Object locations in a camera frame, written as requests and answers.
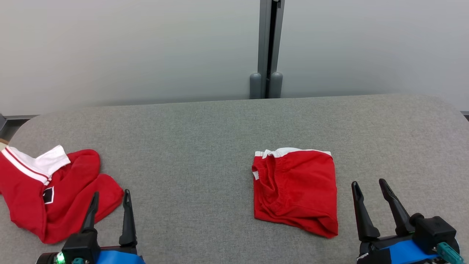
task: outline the red garment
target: red garment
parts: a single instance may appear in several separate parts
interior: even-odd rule
[[[0,193],[11,221],[43,243],[57,243],[80,230],[96,191],[95,222],[100,221],[119,206],[123,190],[99,168],[99,155],[90,149],[66,155],[57,146],[34,159],[6,147],[0,154]]]
[[[335,168],[329,152],[257,151],[254,217],[332,238],[338,235]]]

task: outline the gray fabric surface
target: gray fabric surface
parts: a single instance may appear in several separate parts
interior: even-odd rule
[[[440,99],[373,95],[87,108],[38,116],[11,141],[38,156],[61,144],[98,151],[102,172],[132,192],[138,250],[147,263],[354,263],[350,184],[357,180],[381,235],[394,222],[385,178],[409,214],[442,216],[469,257],[469,122]],[[339,236],[325,239],[253,218],[254,152],[332,152]],[[118,243],[123,209],[97,224]],[[2,263],[34,263],[43,245],[9,221],[0,202]]]

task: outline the white partition panel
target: white partition panel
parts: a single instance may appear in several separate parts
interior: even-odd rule
[[[423,93],[469,110],[469,1],[286,0],[282,97]]]
[[[247,99],[259,2],[4,0],[0,112]]]

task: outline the red cloth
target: red cloth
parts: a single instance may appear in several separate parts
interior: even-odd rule
[[[330,153],[297,148],[256,152],[254,217],[327,238],[338,235],[337,187]]]
[[[57,243],[80,230],[93,194],[99,192],[95,222],[122,202],[123,190],[106,174],[99,174],[94,150],[65,155],[58,146],[33,159],[15,148],[0,154],[0,193],[18,227],[43,243]]]

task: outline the green light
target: green light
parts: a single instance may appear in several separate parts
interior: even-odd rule
[[[63,253],[60,252],[57,254],[57,264],[65,264],[65,257],[63,256]]]

